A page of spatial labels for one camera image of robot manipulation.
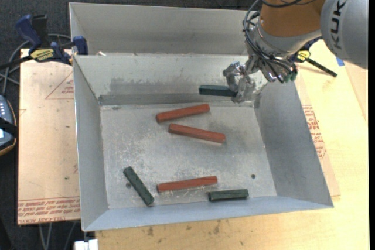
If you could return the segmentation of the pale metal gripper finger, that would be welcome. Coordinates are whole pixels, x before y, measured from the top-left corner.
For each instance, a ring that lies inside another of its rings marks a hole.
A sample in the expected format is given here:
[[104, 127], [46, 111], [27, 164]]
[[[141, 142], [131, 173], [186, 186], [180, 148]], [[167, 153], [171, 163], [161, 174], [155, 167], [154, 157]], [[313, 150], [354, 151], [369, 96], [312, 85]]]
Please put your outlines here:
[[254, 100], [254, 80], [249, 76], [237, 76], [234, 85], [235, 96], [232, 101], [236, 104]]
[[231, 63], [223, 71], [223, 75], [226, 78], [229, 89], [236, 93], [236, 95], [243, 95], [243, 66], [240, 64], [240, 62]]

